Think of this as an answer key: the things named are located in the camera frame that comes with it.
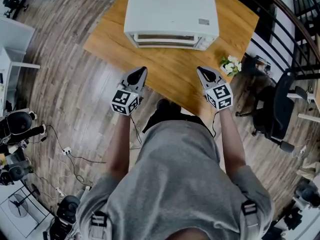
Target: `shirt sleeve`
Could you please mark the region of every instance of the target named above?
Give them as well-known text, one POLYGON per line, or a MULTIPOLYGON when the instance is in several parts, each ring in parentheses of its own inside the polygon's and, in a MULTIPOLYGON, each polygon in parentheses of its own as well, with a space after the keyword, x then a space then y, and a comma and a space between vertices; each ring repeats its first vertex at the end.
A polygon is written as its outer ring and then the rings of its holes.
POLYGON ((239 168, 231 180, 246 198, 255 202, 259 225, 263 234, 265 234, 270 227, 275 212, 274 202, 268 191, 262 186, 248 165, 239 168))
POLYGON ((119 182, 110 173, 106 173, 97 181, 89 193, 81 198, 80 205, 76 210, 76 221, 81 230, 86 231, 93 213, 99 211, 107 203, 109 196, 119 182))

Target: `floor plank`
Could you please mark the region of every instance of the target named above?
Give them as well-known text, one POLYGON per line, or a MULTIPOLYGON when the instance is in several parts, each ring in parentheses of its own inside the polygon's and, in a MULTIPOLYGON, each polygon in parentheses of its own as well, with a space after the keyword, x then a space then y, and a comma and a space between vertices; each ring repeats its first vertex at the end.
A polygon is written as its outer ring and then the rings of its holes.
MULTIPOLYGON (((19 97, 24 106, 38 114, 38 124, 44 121, 57 131, 62 147, 71 147, 74 156, 101 161, 114 131, 118 115, 110 108, 110 93, 115 89, 122 72, 101 59, 84 51, 82 45, 94 29, 102 14, 115 0, 27 0, 29 9, 21 13, 17 20, 36 29, 28 48, 26 62, 41 65, 41 69, 24 69, 18 84, 19 97)), ((234 93, 235 111, 250 110, 252 97, 246 92, 247 86, 255 85, 261 89, 264 80, 251 80, 237 75, 231 83, 234 93)), ((142 105, 132 114, 138 128, 142 129, 155 110, 161 95, 146 87, 143 91, 142 105)), ((286 141, 296 147, 293 155, 284 153, 262 135, 253 137, 250 117, 234 118, 243 140, 247 163, 252 166, 262 184, 275 201, 275 217, 279 215, 292 197, 300 177, 296 170, 302 163, 297 158, 304 145, 306 155, 311 161, 319 160, 319 126, 315 122, 298 118, 298 113, 319 116, 315 104, 302 100, 295 102, 286 141)), ((216 142, 222 153, 219 115, 214 122, 216 142)), ((133 125, 130 132, 131 147, 138 148, 133 125)), ((25 153, 32 161, 39 177, 46 178, 55 188, 60 175, 68 175, 66 163, 71 169, 71 161, 59 154, 59 144, 54 132, 49 129, 45 142, 30 144, 25 153)), ((132 167, 138 149, 131 151, 132 167)), ((92 164, 83 159, 73 159, 75 172, 81 175, 85 184, 92 185, 100 175, 103 165, 92 164)), ((41 201, 53 211, 57 200, 51 199, 58 193, 47 182, 42 183, 35 174, 28 175, 28 185, 34 183, 42 192, 41 201)), ((74 195, 84 186, 72 174, 60 178, 60 189, 67 195, 74 195)))

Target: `forearm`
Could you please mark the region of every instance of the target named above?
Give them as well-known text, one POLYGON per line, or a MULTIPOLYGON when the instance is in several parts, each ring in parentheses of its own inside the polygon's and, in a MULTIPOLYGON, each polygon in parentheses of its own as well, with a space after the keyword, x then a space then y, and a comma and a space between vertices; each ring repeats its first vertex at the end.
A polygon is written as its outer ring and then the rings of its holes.
POLYGON ((120 115, 112 139, 104 155, 106 169, 118 179, 129 170, 130 162, 130 116, 120 115))
POLYGON ((221 110, 219 114, 225 171, 232 177, 240 167, 246 165, 245 150, 229 108, 221 110))

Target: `wooden handrail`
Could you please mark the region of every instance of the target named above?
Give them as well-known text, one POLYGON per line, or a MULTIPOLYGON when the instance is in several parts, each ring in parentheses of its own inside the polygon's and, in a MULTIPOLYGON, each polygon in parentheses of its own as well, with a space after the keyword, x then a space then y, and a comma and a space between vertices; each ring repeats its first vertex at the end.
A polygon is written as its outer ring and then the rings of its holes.
POLYGON ((312 52, 316 59, 320 62, 320 53, 315 42, 312 40, 309 32, 305 26, 300 22, 300 20, 295 16, 295 14, 290 10, 290 8, 282 0, 272 0, 276 6, 280 8, 281 11, 292 21, 292 23, 300 30, 301 34, 305 38, 306 42, 310 45, 312 52))

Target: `black shoe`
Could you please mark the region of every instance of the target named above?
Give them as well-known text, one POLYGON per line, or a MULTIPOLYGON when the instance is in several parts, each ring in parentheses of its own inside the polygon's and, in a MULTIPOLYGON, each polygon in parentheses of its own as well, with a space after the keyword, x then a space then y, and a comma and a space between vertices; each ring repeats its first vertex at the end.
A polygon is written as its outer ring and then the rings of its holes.
POLYGON ((170 111, 172 113, 179 114, 179 113, 181 113, 181 107, 178 104, 171 102, 170 111))
POLYGON ((158 103, 156 104, 156 109, 157 110, 168 110, 170 109, 170 102, 169 100, 163 98, 163 99, 160 99, 158 101, 158 103))

